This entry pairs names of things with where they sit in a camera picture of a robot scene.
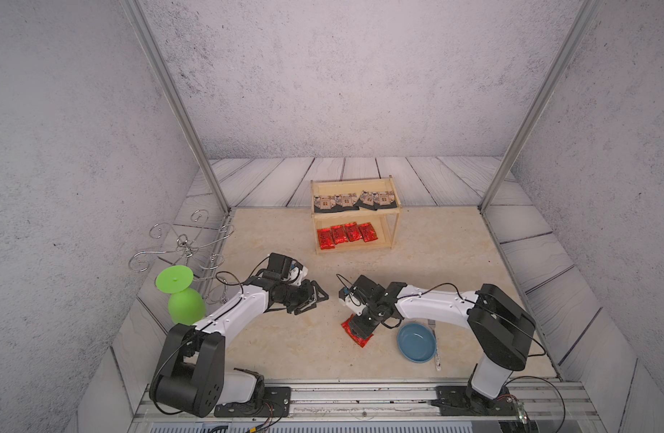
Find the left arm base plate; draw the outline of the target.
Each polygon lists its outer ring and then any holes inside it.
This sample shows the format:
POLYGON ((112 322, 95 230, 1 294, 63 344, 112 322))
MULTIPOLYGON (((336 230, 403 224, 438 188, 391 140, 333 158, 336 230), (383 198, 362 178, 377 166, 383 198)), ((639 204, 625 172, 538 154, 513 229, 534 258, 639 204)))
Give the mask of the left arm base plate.
POLYGON ((256 389, 245 403, 217 405, 216 418, 287 418, 290 415, 291 388, 264 386, 256 389))

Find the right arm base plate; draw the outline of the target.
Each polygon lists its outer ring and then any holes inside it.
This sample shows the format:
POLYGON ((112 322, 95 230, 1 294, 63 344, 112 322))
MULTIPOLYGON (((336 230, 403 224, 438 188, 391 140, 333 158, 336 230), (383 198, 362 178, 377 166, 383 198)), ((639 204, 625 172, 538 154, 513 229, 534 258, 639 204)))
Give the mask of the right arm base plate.
POLYGON ((452 417, 514 417, 517 404, 511 397, 489 399, 474 391, 470 385, 438 386, 436 399, 429 404, 437 407, 441 416, 452 417))

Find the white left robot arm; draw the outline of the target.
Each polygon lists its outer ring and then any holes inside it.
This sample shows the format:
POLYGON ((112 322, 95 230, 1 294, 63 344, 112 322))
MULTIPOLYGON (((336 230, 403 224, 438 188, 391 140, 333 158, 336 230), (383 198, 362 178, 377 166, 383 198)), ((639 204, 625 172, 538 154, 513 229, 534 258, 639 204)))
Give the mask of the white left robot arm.
POLYGON ((316 281, 293 283, 254 276, 225 306, 194 325, 178 324, 166 337, 149 386, 156 408, 175 409, 203 418, 217 407, 242 405, 255 414, 264 406, 263 376, 243 369, 228 371, 225 352, 250 322, 273 304, 295 315, 312 310, 329 295, 316 281))

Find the red tea bag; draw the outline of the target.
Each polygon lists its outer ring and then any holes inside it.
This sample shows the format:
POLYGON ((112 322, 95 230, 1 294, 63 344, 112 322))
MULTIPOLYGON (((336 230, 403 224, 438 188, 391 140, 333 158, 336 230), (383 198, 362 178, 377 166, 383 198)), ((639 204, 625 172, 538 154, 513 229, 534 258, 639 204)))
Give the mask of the red tea bag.
POLYGON ((334 243, 336 245, 344 244, 349 241, 348 236, 346 234, 346 229, 344 228, 343 225, 330 227, 330 230, 333 236, 334 243))
POLYGON ((378 240, 378 235, 371 223, 363 223, 358 226, 359 232, 365 243, 370 243, 378 240))
POLYGON ((360 347, 365 347, 368 344, 375 330, 375 326, 367 319, 357 315, 351 315, 349 319, 342 323, 342 328, 353 342, 360 347))
POLYGON ((321 250, 335 249, 335 239, 330 228, 317 229, 317 239, 321 250))
POLYGON ((362 240, 362 233, 357 223, 352 222, 344 225, 344 232, 349 242, 356 242, 362 240))

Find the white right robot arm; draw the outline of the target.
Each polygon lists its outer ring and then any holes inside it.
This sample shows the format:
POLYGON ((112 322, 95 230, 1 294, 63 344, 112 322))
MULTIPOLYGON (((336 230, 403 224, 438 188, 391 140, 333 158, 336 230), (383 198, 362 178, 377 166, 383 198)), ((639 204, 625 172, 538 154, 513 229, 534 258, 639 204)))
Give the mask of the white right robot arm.
POLYGON ((495 401, 511 375, 525 369, 536 342, 536 321, 496 285, 485 283, 475 292, 447 285, 450 292, 442 290, 442 283, 431 289, 397 281, 383 287, 364 275, 354 283, 343 283, 339 301, 353 312, 347 334, 366 341, 389 319, 434 320, 471 330, 483 355, 467 389, 495 401))

